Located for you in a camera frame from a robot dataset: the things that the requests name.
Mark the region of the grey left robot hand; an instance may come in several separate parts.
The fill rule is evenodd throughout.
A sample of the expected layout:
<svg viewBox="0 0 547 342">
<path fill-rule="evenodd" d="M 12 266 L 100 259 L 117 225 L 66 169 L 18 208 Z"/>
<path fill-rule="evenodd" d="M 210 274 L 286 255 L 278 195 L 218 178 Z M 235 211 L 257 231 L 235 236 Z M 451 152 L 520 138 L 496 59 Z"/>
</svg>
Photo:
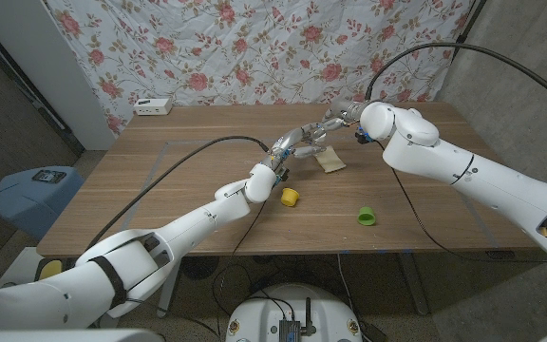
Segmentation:
<svg viewBox="0 0 547 342">
<path fill-rule="evenodd" d="M 284 134 L 273 144 L 268 156 L 261 161 L 261 164 L 277 171 L 289 156 L 305 159 L 324 152 L 325 139 L 323 141 L 315 139 L 314 132 L 317 125 L 318 123 L 307 123 Z"/>
</svg>

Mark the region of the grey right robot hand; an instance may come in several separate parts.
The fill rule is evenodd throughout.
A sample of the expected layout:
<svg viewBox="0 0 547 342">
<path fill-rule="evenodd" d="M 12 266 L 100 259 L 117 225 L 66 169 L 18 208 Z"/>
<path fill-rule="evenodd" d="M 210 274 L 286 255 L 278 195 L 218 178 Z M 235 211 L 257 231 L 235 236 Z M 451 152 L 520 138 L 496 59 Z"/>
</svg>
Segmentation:
<svg viewBox="0 0 547 342">
<path fill-rule="evenodd" d="M 328 132 L 348 127 L 360 121 L 364 103 L 334 100 L 315 130 L 315 139 L 323 141 Z"/>
</svg>

